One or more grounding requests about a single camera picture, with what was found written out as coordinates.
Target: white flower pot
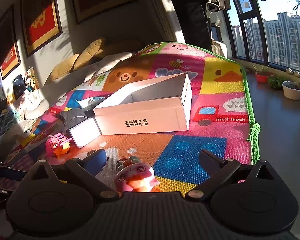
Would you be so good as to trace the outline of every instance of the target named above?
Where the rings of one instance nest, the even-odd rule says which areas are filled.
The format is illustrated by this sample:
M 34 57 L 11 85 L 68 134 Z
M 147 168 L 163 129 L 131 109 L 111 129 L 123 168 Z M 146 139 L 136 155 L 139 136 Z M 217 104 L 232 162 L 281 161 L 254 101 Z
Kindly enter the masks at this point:
M 287 85 L 293 84 L 300 88 L 300 84 L 293 81 L 285 81 L 282 82 L 283 87 L 283 94 L 286 98 L 292 99 L 292 100 L 300 100 L 300 89 L 292 89 L 287 87 Z

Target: tiled floor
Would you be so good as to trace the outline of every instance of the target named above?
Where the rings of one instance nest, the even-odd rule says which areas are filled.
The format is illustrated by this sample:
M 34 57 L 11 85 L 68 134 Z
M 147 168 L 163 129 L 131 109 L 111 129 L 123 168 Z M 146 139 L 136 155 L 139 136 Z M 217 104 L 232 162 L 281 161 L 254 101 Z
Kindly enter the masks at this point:
M 256 83 L 251 73 L 247 76 L 255 119 L 261 126 L 260 155 L 298 200 L 299 215 L 292 233 L 300 239 L 300 101 L 285 98 L 282 90 Z

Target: red flower pot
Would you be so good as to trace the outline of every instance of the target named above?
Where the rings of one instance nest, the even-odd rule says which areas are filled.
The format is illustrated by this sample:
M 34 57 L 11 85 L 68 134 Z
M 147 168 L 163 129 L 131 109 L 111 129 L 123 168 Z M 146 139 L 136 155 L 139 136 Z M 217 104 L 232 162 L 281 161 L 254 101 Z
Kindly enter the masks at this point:
M 273 76 L 270 72 L 255 72 L 256 80 L 260 83 L 267 83 L 268 77 Z

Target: green mat border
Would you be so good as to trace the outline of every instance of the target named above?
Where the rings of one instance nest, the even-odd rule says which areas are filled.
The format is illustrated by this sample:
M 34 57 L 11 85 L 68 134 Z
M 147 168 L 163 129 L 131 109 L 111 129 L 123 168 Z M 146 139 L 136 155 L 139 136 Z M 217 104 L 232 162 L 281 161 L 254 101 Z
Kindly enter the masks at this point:
M 224 58 L 224 57 L 222 57 L 218 54 L 215 54 L 213 52 L 210 52 L 206 49 L 202 49 L 202 48 L 199 48 L 197 46 L 186 44 L 186 43 L 181 43 L 181 42 L 164 41 L 164 42 L 153 43 L 153 44 L 147 45 L 146 47 L 144 47 L 143 49 L 141 49 L 137 53 L 143 51 L 145 48 L 147 48 L 151 45 L 157 45 L 157 44 L 163 44 L 163 43 L 176 43 L 176 44 L 191 46 L 193 48 L 200 49 L 200 50 L 205 51 L 205 52 L 207 52 L 211 55 L 214 55 L 218 58 L 221 58 L 223 60 L 235 63 L 235 64 L 240 66 L 240 68 L 242 69 L 242 76 L 244 77 L 243 87 L 244 87 L 244 94 L 245 94 L 245 98 L 246 98 L 246 102 L 247 102 L 248 116 L 249 116 L 249 123 L 250 123 L 250 134 L 249 134 L 249 138 L 247 139 L 247 141 L 251 142 L 251 163 L 255 164 L 260 159 L 259 142 L 258 142 L 258 134 L 260 132 L 260 125 L 255 121 L 255 118 L 254 118 L 253 108 L 252 108 L 252 101 L 251 101 L 251 97 L 250 97 L 250 93 L 249 93 L 249 86 L 248 86 L 247 74 L 246 74 L 245 69 L 239 63 L 237 63 L 233 60 Z M 157 49 L 151 51 L 149 54 L 157 54 L 157 53 L 155 53 L 156 50 Z

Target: colorful play mat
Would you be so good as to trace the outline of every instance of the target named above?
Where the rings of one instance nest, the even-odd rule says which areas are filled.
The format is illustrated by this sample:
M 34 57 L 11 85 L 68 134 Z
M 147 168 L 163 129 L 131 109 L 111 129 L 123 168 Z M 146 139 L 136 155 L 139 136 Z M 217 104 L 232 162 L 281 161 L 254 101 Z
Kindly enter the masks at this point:
M 62 130 L 57 117 L 60 111 L 79 108 L 77 101 L 82 99 L 109 96 L 127 83 L 183 72 L 188 73 L 193 94 L 188 131 L 101 135 L 81 149 L 71 142 L 70 153 L 60 159 L 46 157 L 45 141 Z M 116 162 L 136 155 L 154 168 L 160 184 L 153 191 L 184 194 L 209 177 L 199 166 L 201 149 L 242 164 L 255 163 L 259 159 L 259 131 L 246 73 L 239 64 L 191 45 L 163 42 L 147 46 L 114 69 L 68 92 L 36 121 L 25 139 L 16 143 L 6 165 L 27 171 L 38 159 L 61 164 L 103 148 L 109 159 L 96 177 L 106 185 L 114 188 Z M 0 179 L 0 187 L 13 185 Z

